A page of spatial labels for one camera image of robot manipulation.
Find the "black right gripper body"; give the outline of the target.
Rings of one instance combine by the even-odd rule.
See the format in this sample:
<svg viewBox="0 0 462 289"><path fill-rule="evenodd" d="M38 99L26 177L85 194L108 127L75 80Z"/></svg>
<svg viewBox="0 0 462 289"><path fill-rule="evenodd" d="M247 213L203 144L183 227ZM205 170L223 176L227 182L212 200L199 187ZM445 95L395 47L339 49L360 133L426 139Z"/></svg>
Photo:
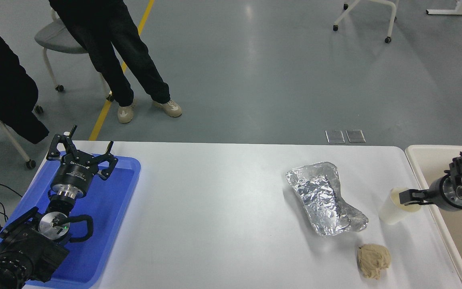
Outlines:
<svg viewBox="0 0 462 289"><path fill-rule="evenodd" d="M438 208L448 212L453 211L453 205L450 201L451 196L453 196L453 186L449 175L433 181L429 186L428 193L430 201Z"/></svg>

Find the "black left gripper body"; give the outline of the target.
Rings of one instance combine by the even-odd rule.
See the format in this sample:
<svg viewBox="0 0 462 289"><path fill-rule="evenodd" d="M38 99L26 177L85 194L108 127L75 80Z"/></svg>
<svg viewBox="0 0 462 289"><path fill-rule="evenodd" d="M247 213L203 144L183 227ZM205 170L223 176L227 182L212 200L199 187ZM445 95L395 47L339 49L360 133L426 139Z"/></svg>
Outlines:
<svg viewBox="0 0 462 289"><path fill-rule="evenodd" d="M51 183L54 192L75 187L80 193L87 193L94 176L99 172L97 164L86 164L82 157L76 159L71 155L63 155L60 166Z"/></svg>

